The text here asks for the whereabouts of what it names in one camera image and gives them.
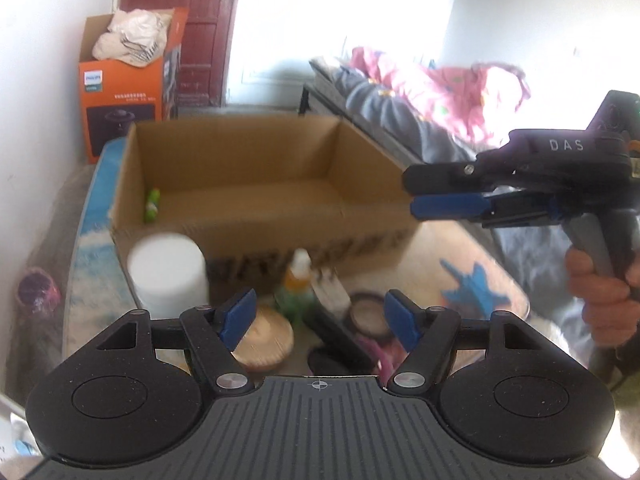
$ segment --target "orange box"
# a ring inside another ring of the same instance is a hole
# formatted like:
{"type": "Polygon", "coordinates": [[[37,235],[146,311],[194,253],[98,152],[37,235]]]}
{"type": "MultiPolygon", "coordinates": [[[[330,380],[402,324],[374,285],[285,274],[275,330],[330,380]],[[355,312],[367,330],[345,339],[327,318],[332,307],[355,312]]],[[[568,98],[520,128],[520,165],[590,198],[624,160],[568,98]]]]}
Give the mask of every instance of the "orange box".
{"type": "Polygon", "coordinates": [[[177,75],[182,35],[189,9],[162,10],[172,15],[164,56],[144,68],[117,59],[95,60],[94,44],[107,31],[113,14],[87,18],[78,67],[82,129],[89,162],[104,145],[123,137],[134,121],[177,117],[177,75]]]}

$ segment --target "pink blanket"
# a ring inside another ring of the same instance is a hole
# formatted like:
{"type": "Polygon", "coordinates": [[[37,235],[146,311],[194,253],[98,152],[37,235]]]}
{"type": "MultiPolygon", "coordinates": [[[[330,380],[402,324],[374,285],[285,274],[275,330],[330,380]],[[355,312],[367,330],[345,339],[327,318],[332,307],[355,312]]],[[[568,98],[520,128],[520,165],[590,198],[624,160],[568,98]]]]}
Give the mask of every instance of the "pink blanket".
{"type": "Polygon", "coordinates": [[[393,89],[424,120],[473,145],[507,142],[514,115],[531,96],[524,72],[506,64],[431,70],[360,46],[353,49],[351,66],[393,89]]]}

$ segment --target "crumpled cloth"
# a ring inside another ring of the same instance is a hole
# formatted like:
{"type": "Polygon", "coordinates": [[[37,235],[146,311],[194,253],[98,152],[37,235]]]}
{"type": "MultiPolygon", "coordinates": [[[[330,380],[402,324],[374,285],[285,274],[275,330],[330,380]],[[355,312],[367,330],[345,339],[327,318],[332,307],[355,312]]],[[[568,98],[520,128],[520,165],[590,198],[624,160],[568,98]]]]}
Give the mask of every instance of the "crumpled cloth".
{"type": "Polygon", "coordinates": [[[531,97],[522,69],[504,63],[429,69],[360,46],[353,49],[350,65],[404,98],[421,119],[472,146],[508,142],[515,114],[531,97]]]}
{"type": "Polygon", "coordinates": [[[117,10],[108,32],[98,38],[92,54],[95,59],[118,59],[139,68],[164,54],[170,14],[136,9],[117,10]]]}

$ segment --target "gray blanket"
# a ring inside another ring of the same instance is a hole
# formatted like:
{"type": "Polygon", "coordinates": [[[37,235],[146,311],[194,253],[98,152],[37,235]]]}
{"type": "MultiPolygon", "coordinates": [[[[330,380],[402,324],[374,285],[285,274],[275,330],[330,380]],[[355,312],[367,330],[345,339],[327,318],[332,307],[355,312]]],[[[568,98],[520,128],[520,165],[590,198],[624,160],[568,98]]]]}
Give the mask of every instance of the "gray blanket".
{"type": "MultiPolygon", "coordinates": [[[[358,70],[341,68],[333,74],[333,80],[347,110],[384,128],[418,159],[433,163],[476,158],[476,152],[462,140],[416,118],[407,102],[389,96],[383,86],[369,83],[358,70]]],[[[581,318],[582,302],[566,290],[564,254],[570,242],[562,229],[555,226],[484,230],[468,222],[463,225],[520,284],[532,310],[555,322],[574,355],[586,362],[593,342],[581,318]]]]}

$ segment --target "blue starfish decoration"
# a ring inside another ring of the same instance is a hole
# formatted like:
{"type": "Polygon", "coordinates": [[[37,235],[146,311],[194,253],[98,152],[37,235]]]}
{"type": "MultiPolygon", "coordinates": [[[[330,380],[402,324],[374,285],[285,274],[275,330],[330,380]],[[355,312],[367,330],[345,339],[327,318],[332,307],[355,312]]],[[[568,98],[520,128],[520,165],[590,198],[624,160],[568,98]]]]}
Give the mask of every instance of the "blue starfish decoration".
{"type": "Polygon", "coordinates": [[[444,259],[440,260],[440,264],[460,284],[456,290],[442,291],[443,297],[450,304],[474,306],[482,311],[486,319],[489,319],[496,307],[511,304],[509,298],[489,289],[486,272],[479,263],[474,264],[471,274],[463,274],[444,259]]]}

